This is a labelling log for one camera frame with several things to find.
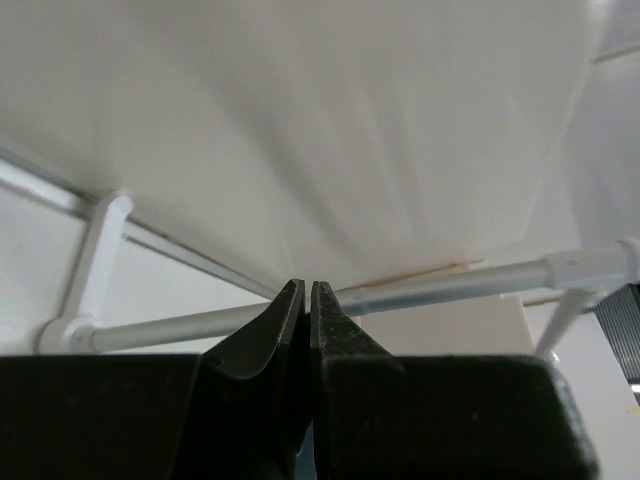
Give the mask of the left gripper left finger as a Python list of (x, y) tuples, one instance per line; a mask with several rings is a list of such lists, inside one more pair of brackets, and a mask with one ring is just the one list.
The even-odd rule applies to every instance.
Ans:
[(174, 479), (292, 479), (306, 432), (305, 284), (199, 358)]

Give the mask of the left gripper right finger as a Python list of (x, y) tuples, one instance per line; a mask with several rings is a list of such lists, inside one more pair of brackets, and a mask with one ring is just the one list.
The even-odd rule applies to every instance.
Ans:
[(343, 311), (326, 282), (314, 283), (310, 305), (319, 478), (449, 478), (437, 437), (444, 362), (385, 350)]

